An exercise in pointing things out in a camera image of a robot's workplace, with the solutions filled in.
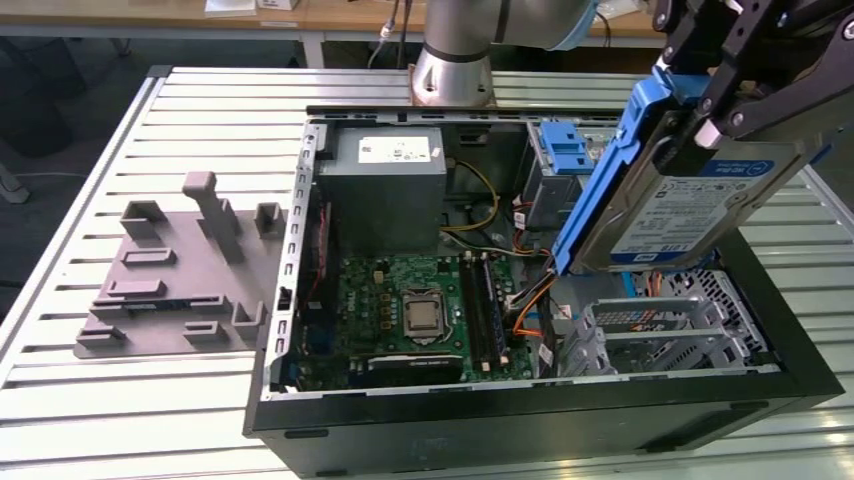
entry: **slotted aluminum table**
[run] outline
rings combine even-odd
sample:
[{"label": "slotted aluminum table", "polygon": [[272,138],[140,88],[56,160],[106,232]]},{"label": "slotted aluminum table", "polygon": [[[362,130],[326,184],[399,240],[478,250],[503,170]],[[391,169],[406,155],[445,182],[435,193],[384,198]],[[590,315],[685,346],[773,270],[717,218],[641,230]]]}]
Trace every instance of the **slotted aluminum table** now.
[{"label": "slotted aluminum table", "polygon": [[[502,106],[618,109],[635,80],[497,73],[495,92]],[[252,352],[78,360],[74,340],[119,248],[118,216],[130,200],[195,210],[180,193],[183,174],[212,170],[235,209],[270,201],[287,208],[304,107],[406,105],[407,96],[402,72],[175,68],[146,80],[0,329],[0,477],[292,477],[240,434]],[[848,394],[694,452],[414,477],[854,476],[854,237],[840,205],[807,169],[742,232]]]}]

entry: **floor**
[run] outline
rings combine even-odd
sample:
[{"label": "floor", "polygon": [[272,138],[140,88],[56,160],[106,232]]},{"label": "floor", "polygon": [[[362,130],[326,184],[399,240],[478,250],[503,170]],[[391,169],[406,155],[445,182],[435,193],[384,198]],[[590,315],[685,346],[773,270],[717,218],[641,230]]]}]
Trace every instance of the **floor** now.
[{"label": "floor", "polygon": [[[74,143],[62,152],[38,159],[22,157],[0,141],[0,161],[19,174],[71,173],[86,175],[95,165],[114,129],[152,65],[284,67],[303,62],[302,49],[294,42],[272,41],[184,41],[134,40],[132,54],[120,58],[107,40],[70,40],[88,90],[79,97],[59,102],[59,108],[74,131]],[[366,44],[338,43],[324,46],[327,67],[362,68],[370,50]],[[406,51],[407,61],[418,58],[418,45]],[[519,52],[505,48],[494,53],[498,70],[611,71],[642,73],[655,52],[619,52],[601,58],[598,49],[578,49],[559,58],[541,51]],[[386,49],[375,67],[394,67],[394,49]],[[0,55],[0,74],[6,58]],[[854,168],[836,155],[818,170],[849,206],[854,206]],[[0,201],[0,320],[12,306],[19,288],[39,261],[83,184],[83,177],[26,176],[22,183],[31,191],[26,204]]]}]

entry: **sticker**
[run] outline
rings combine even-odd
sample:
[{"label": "sticker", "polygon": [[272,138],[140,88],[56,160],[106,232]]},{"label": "sticker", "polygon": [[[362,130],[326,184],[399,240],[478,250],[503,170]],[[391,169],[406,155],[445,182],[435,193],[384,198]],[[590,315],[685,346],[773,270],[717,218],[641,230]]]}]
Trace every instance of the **sticker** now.
[{"label": "sticker", "polygon": [[260,22],[262,27],[279,27],[279,28],[298,28],[299,23],[296,22]]},{"label": "sticker", "polygon": [[611,259],[665,262],[689,252],[726,216],[727,201],[773,168],[770,161],[711,160],[699,177],[663,177],[611,250]]},{"label": "sticker", "polygon": [[513,224],[519,230],[525,230],[525,213],[513,212]]},{"label": "sticker", "polygon": [[549,365],[551,367],[551,361],[554,360],[554,353],[551,353],[551,350],[549,350],[549,347],[546,346],[545,343],[539,344],[539,358],[543,359],[543,362],[546,362],[546,365]]},{"label": "sticker", "polygon": [[427,137],[364,137],[359,140],[359,163],[430,162]]}]

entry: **open computer tower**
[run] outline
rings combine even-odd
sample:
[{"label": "open computer tower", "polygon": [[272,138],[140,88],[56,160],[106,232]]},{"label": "open computer tower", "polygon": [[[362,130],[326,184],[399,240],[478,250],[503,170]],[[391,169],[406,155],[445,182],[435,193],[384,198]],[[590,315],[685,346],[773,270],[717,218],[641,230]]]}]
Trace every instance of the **open computer tower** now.
[{"label": "open computer tower", "polygon": [[694,269],[550,275],[615,122],[310,109],[244,428],[300,477],[694,449],[842,392],[737,231]]}]

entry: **motherboard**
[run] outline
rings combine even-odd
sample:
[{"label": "motherboard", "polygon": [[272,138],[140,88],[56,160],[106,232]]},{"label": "motherboard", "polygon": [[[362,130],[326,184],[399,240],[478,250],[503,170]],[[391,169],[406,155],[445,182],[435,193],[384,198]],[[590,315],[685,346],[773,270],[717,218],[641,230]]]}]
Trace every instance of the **motherboard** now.
[{"label": "motherboard", "polygon": [[344,258],[335,325],[307,332],[331,347],[302,362],[303,388],[531,378],[525,340],[503,319],[513,291],[503,256]]}]

